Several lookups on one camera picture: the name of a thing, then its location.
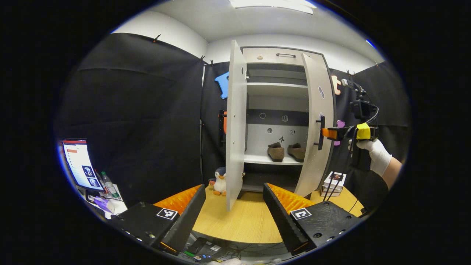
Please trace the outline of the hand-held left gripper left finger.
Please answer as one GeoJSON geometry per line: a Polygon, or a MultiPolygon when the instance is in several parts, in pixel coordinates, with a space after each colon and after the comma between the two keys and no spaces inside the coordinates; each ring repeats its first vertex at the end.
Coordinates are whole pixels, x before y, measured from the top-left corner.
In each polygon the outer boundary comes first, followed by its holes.
{"type": "Polygon", "coordinates": [[[178,255],[206,200],[200,184],[155,204],[140,202],[110,219],[110,225],[139,244],[178,255]]]}

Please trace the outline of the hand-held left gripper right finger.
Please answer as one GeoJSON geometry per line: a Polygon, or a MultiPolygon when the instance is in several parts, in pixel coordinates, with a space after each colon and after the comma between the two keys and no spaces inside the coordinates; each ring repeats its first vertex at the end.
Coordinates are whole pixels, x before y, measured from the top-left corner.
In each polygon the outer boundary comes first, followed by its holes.
{"type": "Polygon", "coordinates": [[[292,255],[330,243],[362,221],[332,201],[313,203],[271,183],[264,183],[263,199],[292,255]]]}

